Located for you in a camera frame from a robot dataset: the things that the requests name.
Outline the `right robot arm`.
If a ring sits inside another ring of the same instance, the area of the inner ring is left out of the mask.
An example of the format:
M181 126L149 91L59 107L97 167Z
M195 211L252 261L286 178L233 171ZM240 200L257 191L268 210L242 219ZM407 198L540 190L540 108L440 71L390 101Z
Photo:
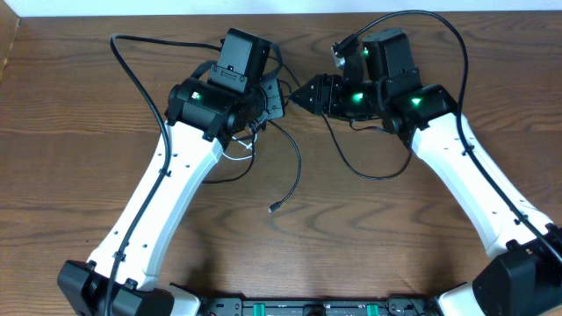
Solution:
M441 315L540 315L561 305L561 230L526 200L475 138L458 103L423 85L399 28L355 41L341 75L317 75L291 99L314 115L379 119L442 180L478 232L489 264L438 295Z

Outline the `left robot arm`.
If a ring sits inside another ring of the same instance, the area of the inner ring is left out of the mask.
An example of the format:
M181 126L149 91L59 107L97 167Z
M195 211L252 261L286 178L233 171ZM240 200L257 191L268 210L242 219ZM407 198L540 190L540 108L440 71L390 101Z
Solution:
M163 259L190 201L233 136L267 114L279 56L273 42L235 28L217 61L174 86L155 118L160 138L118 221L84 262L67 261L57 284L79 315L194 315L200 299L159 285Z

